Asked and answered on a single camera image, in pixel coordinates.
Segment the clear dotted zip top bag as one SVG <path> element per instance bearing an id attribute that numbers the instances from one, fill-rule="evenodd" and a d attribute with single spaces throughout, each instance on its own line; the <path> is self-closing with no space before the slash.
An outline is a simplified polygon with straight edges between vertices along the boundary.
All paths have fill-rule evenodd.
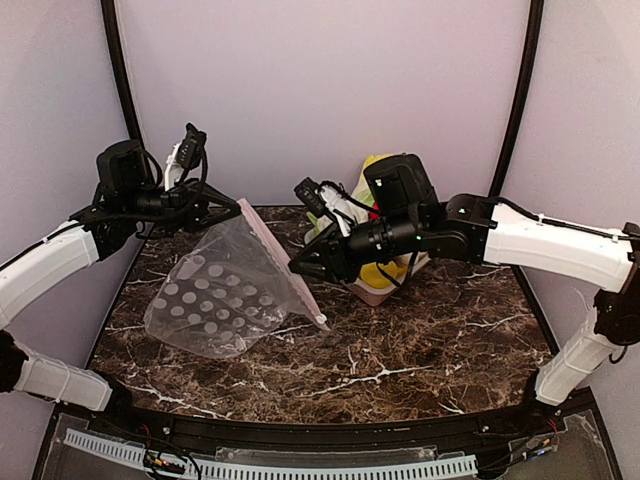
<path id="1" fill-rule="evenodd" d="M 144 314 L 156 339 L 210 359 L 236 357 L 278 329 L 286 317 L 305 317 L 327 330 L 303 278 L 251 204 L 209 228 L 167 275 Z"/>

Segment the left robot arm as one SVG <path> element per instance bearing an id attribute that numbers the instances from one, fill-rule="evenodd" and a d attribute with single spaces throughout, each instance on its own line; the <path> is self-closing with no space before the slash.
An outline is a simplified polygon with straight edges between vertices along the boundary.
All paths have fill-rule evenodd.
<path id="1" fill-rule="evenodd" d="M 138 140 L 118 142 L 96 159 L 91 203 L 1 266 L 1 390 L 23 392 L 94 412 L 128 396 L 115 380 L 38 353 L 6 330 L 54 286 L 107 259 L 151 227 L 157 238 L 197 232 L 233 218 L 239 204 L 208 185 L 206 135 L 193 127 L 160 164 Z"/>

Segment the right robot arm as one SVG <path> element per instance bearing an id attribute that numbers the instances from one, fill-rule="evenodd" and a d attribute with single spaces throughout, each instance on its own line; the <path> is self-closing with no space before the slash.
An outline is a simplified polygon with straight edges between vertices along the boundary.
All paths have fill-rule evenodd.
<path id="1" fill-rule="evenodd" d="M 605 360 L 639 341 L 639 227 L 602 229 L 534 214 L 503 197 L 439 200 L 420 158 L 399 154 L 363 171 L 374 204 L 332 181 L 302 180 L 296 197 L 330 220 L 289 263 L 292 272 L 354 283 L 363 266 L 397 257 L 524 266 L 598 286 L 585 322 L 533 378 L 531 397 L 558 406 Z"/>

